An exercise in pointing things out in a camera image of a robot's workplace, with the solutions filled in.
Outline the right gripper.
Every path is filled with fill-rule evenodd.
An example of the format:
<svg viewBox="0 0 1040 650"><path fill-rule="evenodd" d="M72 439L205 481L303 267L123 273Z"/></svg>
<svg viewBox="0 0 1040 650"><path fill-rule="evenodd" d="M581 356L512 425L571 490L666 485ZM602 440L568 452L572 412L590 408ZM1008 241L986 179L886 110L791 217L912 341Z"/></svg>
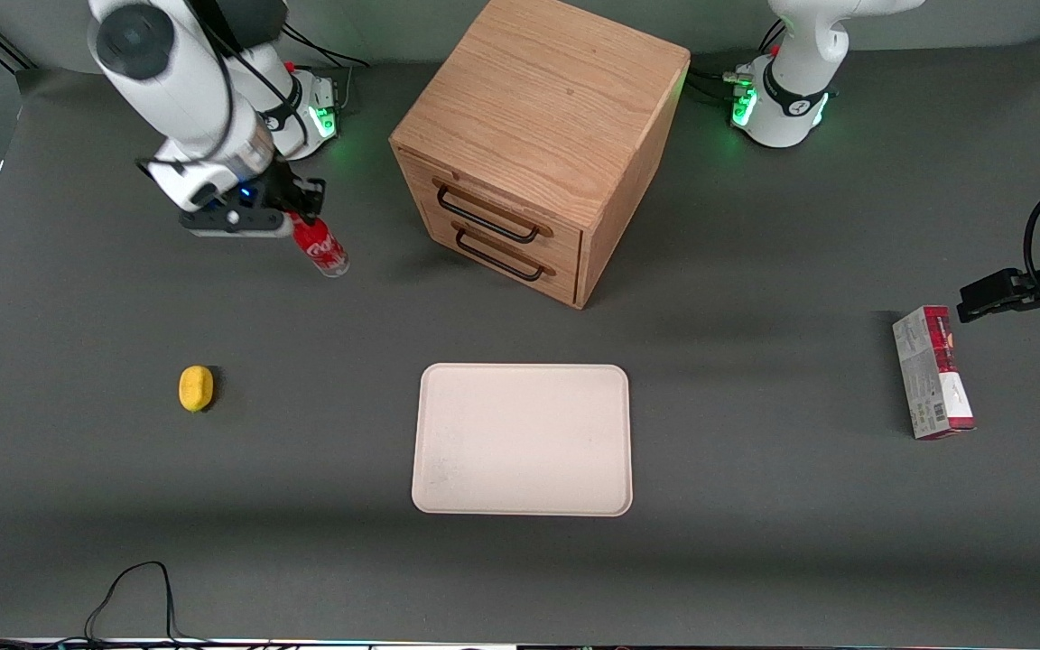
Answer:
<svg viewBox="0 0 1040 650"><path fill-rule="evenodd" d="M152 178L186 213L244 203L300 214L302 222L318 222L326 192L324 180L303 180L285 159L276 159L249 178L240 177L236 168L210 162L153 162Z"/></svg>

